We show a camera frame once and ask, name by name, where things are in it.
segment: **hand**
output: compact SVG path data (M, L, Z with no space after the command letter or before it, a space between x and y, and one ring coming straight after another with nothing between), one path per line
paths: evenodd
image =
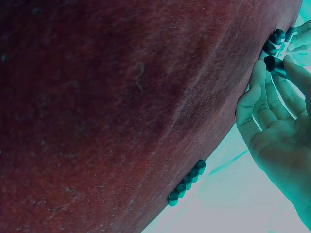
M294 35L288 47L290 52L305 52L311 47L311 20L296 27L298 35Z
M238 101L237 127L255 162L293 203L311 230L311 74L288 56L284 66L289 79L306 96L306 102L286 79L273 77L273 81L297 119L281 104L265 63L257 61L250 90Z
M300 65L311 65L311 20L296 28L295 35L288 47L288 51Z

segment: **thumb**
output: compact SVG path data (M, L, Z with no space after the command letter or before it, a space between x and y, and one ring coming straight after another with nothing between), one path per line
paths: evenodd
M284 58L284 69L287 77L307 97L311 94L311 74L303 67L293 63L290 56Z

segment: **curved red surface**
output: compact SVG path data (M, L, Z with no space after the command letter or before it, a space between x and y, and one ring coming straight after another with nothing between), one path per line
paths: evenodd
M0 2L0 232L140 232L235 122L301 0Z

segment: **fingernail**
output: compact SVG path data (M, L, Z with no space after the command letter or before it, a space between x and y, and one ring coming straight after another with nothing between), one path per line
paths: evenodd
M286 56L285 59L288 60L288 61L291 62L291 63L294 62L291 56Z

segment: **row of black pegs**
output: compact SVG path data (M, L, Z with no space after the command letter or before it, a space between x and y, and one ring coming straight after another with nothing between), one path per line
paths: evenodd
M178 199L183 198L185 192L191 189L193 183L197 182L198 177L203 174L206 168L204 160L199 160L190 172L177 185L173 192L168 196L168 204L170 206L177 205Z

